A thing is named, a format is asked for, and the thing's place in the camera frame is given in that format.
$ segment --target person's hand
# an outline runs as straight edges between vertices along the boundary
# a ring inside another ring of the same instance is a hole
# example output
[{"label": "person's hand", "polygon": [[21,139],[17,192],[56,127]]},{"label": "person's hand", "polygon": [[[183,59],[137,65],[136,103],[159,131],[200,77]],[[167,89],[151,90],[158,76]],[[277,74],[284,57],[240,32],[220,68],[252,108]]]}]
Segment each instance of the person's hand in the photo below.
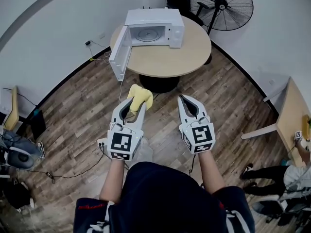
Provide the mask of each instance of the person's hand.
[{"label": "person's hand", "polygon": [[296,139],[296,140],[295,140],[295,147],[297,148],[297,147],[300,146],[300,145],[301,145],[301,138]]}]

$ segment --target person's arm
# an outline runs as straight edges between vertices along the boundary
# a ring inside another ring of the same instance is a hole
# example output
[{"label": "person's arm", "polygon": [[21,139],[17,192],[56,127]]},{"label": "person's arm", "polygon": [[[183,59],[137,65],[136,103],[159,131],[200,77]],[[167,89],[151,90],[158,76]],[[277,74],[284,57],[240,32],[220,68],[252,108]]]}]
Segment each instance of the person's arm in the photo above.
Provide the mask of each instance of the person's arm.
[{"label": "person's arm", "polygon": [[199,154],[202,179],[205,190],[210,194],[225,187],[225,182],[221,176],[211,151]]},{"label": "person's arm", "polygon": [[124,161],[112,159],[99,199],[118,203],[121,198],[123,176]]},{"label": "person's arm", "polygon": [[310,162],[310,152],[306,151],[301,145],[301,139],[295,141],[295,147],[298,149],[302,161],[307,165]]}]

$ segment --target black pants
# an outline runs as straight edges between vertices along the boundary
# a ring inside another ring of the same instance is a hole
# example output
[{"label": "black pants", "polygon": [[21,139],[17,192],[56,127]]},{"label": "black pants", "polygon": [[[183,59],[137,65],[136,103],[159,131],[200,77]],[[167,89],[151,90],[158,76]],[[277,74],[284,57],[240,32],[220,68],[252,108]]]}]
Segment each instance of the black pants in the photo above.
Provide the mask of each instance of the black pants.
[{"label": "black pants", "polygon": [[266,196],[266,195],[282,195],[285,191],[284,184],[284,174],[288,166],[272,166],[267,168],[262,168],[256,171],[249,171],[244,174],[245,179],[271,179],[275,183],[271,185],[266,185],[264,187],[245,187],[244,191],[247,194],[253,194],[257,196]]}]

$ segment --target round wooden table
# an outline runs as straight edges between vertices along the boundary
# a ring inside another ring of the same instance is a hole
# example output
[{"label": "round wooden table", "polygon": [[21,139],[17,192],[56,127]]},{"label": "round wooden table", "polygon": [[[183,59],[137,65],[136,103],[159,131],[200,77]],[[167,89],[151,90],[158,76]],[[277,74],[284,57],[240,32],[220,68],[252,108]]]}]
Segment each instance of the round wooden table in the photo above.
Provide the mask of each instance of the round wooden table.
[{"label": "round wooden table", "polygon": [[[127,68],[140,74],[141,84],[155,93],[174,89],[179,77],[200,68],[210,56],[211,42],[208,34],[194,21],[182,17],[185,33],[182,47],[136,46],[132,47]],[[112,34],[113,49],[123,25]]]}]

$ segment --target table base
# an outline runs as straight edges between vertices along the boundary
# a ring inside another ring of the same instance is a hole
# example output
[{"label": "table base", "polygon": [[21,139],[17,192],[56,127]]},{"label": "table base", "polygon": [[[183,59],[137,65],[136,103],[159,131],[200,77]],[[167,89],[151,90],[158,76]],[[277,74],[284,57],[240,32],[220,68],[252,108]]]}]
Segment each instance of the table base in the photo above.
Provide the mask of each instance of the table base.
[{"label": "table base", "polygon": [[166,93],[177,87],[179,77],[155,78],[145,75],[139,75],[139,80],[145,89],[154,93]]}]

